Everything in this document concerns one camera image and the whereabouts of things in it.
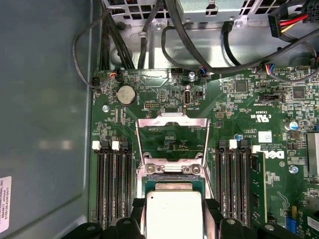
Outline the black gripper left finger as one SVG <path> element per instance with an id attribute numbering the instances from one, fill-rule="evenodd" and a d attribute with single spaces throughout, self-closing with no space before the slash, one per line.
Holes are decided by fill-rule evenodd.
<path id="1" fill-rule="evenodd" d="M 145 198 L 135 198 L 131 215 L 118 219 L 105 230 L 98 223 L 84 223 L 72 230 L 73 239 L 145 239 L 141 232 Z"/>

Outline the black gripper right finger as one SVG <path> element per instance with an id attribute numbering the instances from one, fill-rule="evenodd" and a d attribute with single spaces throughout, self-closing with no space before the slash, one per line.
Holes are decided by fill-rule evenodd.
<path id="1" fill-rule="evenodd" d="M 215 199 L 203 200 L 204 235 L 208 239 L 297 239 L 299 236 L 272 223 L 251 229 L 239 220 L 225 218 Z"/>

